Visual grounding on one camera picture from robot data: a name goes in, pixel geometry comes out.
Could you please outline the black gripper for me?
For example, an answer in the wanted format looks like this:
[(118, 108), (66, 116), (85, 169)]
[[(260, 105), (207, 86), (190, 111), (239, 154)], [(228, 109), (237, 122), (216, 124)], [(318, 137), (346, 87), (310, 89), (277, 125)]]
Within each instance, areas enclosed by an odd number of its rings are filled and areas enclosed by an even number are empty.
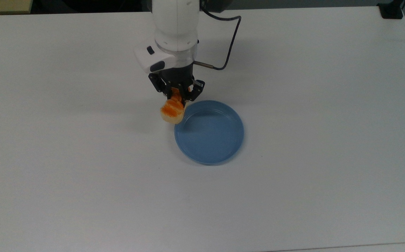
[(148, 74), (148, 78), (156, 91), (163, 93), (167, 99), (173, 96), (172, 88), (177, 88), (178, 84), (181, 84), (184, 87), (184, 104), (188, 101), (194, 102), (205, 87), (204, 81), (194, 79), (193, 64), (182, 68), (159, 70)]

